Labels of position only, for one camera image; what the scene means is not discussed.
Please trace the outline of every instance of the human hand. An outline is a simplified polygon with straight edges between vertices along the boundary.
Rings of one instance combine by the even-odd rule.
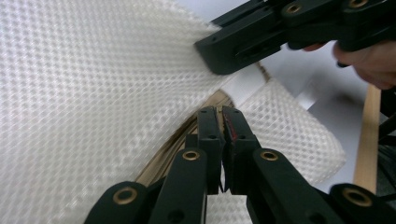
[[[312,45],[305,50],[312,51],[323,45]],[[332,54],[339,63],[352,65],[363,80],[379,89],[388,90],[396,86],[396,41],[383,41],[353,52],[343,51],[335,44]]]

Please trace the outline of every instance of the black plastic part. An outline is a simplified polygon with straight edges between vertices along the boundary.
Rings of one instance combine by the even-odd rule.
[[[268,32],[277,25],[271,8],[262,7],[195,43],[206,65],[228,75],[280,50],[283,32]]]
[[[384,202],[396,201],[396,193],[379,197]]]
[[[230,189],[232,194],[247,195],[251,153],[261,146],[241,111],[228,106],[222,111],[227,143],[223,153],[225,189]]]
[[[330,196],[347,223],[396,223],[395,210],[367,189],[351,184],[339,184],[331,188]]]
[[[394,131],[396,131],[396,113],[379,125],[378,140],[383,140]]]
[[[288,27],[301,25],[308,21],[338,10],[342,0],[296,0],[282,9],[283,22]]]
[[[185,147],[198,147],[198,134],[187,134],[184,141]]]
[[[207,194],[218,194],[224,138],[219,129],[217,109],[208,106],[198,111],[198,148],[207,155]]]
[[[276,223],[345,223],[280,152],[262,148],[252,156],[254,186],[270,204]]]
[[[381,113],[387,117],[396,114],[396,87],[381,91]]]
[[[276,224],[271,207],[262,197],[258,188],[251,189],[247,195],[247,210],[253,224]]]
[[[359,1],[355,0],[344,1],[342,4],[344,22],[347,25],[359,25],[382,17],[396,9],[396,1],[393,0],[369,0],[360,7],[353,7],[351,2],[359,3]]]
[[[205,223],[206,166],[207,157],[203,150],[180,150],[163,183],[148,223]]]
[[[379,145],[396,147],[396,136],[388,135],[378,141]]]
[[[243,19],[250,13],[262,7],[265,7],[265,3],[263,1],[247,1],[245,4],[234,8],[233,10],[225,13],[224,15],[221,15],[220,17],[215,18],[212,22],[215,23],[217,26],[226,27],[236,21]]]
[[[213,22],[222,29],[195,43],[209,69],[228,75],[280,50],[338,40],[345,51],[396,39],[394,0],[249,1]]]
[[[119,190],[134,189],[135,199],[126,204],[117,204],[113,197]],[[140,224],[146,223],[149,218],[149,198],[145,186],[135,182],[122,182],[114,185],[102,195],[99,201],[88,214],[85,224]]]

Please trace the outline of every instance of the screw hole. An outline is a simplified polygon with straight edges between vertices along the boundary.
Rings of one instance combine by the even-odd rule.
[[[199,153],[196,151],[187,151],[183,153],[183,158],[187,161],[196,161],[199,158]]]
[[[184,219],[184,213],[181,210],[174,210],[168,214],[168,221],[171,223],[179,223]]]
[[[276,161],[278,159],[278,156],[274,152],[264,151],[260,155],[267,161]]]
[[[137,191],[131,187],[125,187],[123,189],[119,189],[113,195],[113,201],[116,204],[123,205],[127,203],[131,203],[136,199]]]

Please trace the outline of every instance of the wooden strip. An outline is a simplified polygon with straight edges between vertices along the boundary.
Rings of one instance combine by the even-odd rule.
[[[378,127],[381,90],[370,85],[367,89],[361,125],[354,183],[372,193],[376,191],[376,166],[378,156]]]

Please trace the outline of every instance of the mesh textile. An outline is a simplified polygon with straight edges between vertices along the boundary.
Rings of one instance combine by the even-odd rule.
[[[262,147],[285,154],[310,184],[328,179],[344,165],[345,151],[338,140],[275,79],[239,109]]]
[[[192,46],[217,28],[172,1],[7,0],[0,16],[0,223],[82,223],[229,78],[213,76]],[[241,108],[253,127],[260,97]],[[332,146],[290,159],[315,182],[330,174],[313,174],[319,161],[339,166],[321,157]],[[241,200],[210,197],[208,222],[249,223]]]

